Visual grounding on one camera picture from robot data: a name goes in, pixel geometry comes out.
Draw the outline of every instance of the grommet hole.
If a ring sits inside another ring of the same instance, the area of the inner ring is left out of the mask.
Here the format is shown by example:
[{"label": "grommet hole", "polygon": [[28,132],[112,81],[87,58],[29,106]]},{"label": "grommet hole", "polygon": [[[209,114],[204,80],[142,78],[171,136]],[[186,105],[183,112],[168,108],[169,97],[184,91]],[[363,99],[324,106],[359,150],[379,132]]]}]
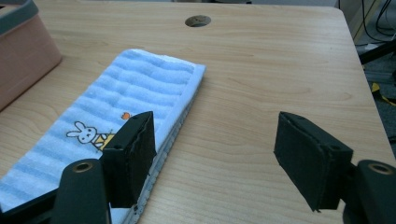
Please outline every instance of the grommet hole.
[{"label": "grommet hole", "polygon": [[198,15],[186,19],[186,25],[190,27],[203,27],[208,25],[212,20],[210,17]]},{"label": "grommet hole", "polygon": [[393,175],[393,171],[388,166],[380,163],[370,163],[369,168],[381,175]]},{"label": "grommet hole", "polygon": [[93,167],[92,163],[90,162],[82,162],[77,164],[73,167],[73,172],[75,173],[83,173],[90,170]]}]

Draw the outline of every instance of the floor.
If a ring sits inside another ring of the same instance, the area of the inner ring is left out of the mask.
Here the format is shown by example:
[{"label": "floor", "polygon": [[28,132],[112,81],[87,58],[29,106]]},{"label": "floor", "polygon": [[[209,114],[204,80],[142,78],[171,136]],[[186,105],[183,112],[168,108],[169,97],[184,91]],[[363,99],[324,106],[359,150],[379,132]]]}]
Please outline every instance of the floor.
[{"label": "floor", "polygon": [[[382,43],[378,40],[390,41],[392,38],[396,38],[396,2],[390,1],[388,11],[384,12],[378,21],[379,27],[387,28],[387,30],[379,29],[378,32],[375,29],[378,15],[386,2],[386,0],[382,0],[376,13],[369,20],[366,26],[367,32],[361,36],[356,46],[359,54],[367,51],[370,47],[381,45]],[[374,81],[377,82],[380,86],[381,94],[387,98],[396,99],[396,77],[392,76],[395,71],[396,55],[392,53],[364,65],[364,72],[368,77],[369,85]],[[382,99],[375,99],[375,103],[388,135],[393,155],[396,158],[396,105],[386,103]]]}]

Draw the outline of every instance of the wood grain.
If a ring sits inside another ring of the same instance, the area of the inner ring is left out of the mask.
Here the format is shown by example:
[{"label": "wood grain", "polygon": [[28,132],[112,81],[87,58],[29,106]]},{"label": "wood grain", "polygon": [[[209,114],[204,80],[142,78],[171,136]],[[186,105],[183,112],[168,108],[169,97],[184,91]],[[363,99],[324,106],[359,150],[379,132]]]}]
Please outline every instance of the wood grain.
[{"label": "wood grain", "polygon": [[[341,223],[312,213],[273,154],[279,111],[395,165],[341,11],[36,0],[61,64],[0,113],[0,175],[124,49],[207,66],[141,223]],[[206,15],[211,23],[184,21]]]}]

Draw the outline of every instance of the folded towel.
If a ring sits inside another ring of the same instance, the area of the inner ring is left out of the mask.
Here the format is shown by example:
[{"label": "folded towel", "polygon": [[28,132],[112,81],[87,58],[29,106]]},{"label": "folded towel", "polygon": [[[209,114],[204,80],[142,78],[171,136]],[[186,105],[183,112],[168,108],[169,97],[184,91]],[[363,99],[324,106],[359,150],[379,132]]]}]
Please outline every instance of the folded towel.
[{"label": "folded towel", "polygon": [[113,223],[136,222],[204,72],[204,65],[141,49],[122,52],[0,180],[3,212],[58,188],[65,166],[100,158],[130,116],[153,111],[157,156],[150,176],[135,208],[111,209]]}]

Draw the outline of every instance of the cable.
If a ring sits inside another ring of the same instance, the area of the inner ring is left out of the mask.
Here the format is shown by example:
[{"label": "cable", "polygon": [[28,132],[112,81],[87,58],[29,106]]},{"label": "cable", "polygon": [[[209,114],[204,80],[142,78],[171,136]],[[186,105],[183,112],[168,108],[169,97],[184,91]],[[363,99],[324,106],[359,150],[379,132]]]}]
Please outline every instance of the cable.
[{"label": "cable", "polygon": [[389,4],[392,0],[387,0],[384,4],[384,6],[382,6],[379,14],[378,14],[378,18],[376,19],[376,23],[375,23],[375,29],[381,34],[381,35],[386,35],[386,36],[393,36],[392,34],[386,34],[384,32],[382,32],[381,30],[384,31],[389,31],[389,30],[394,30],[392,28],[384,28],[384,27],[380,27],[379,26],[379,21],[381,19],[381,17],[383,16],[384,12],[385,12],[385,19],[388,21],[387,19],[387,14],[388,14],[388,8],[389,8]]},{"label": "cable", "polygon": [[391,40],[393,40],[394,38],[395,38],[395,36],[396,36],[396,28],[392,25],[392,23],[390,23],[389,22],[389,20],[388,20],[388,9],[385,11],[385,20],[387,21],[387,23],[388,23],[388,25],[392,28],[392,30],[393,30],[393,32],[394,32],[394,34],[393,34],[393,36],[392,36],[392,39]]},{"label": "cable", "polygon": [[382,43],[388,43],[389,41],[387,41],[387,40],[376,39],[376,38],[372,37],[372,36],[369,34],[369,32],[367,31],[367,27],[366,27],[366,16],[365,16],[365,10],[364,10],[364,0],[361,0],[361,8],[362,8],[362,12],[363,12],[363,27],[364,27],[364,31],[366,32],[366,34],[367,34],[370,38],[372,38],[373,40],[380,41],[380,42],[382,42]]}]

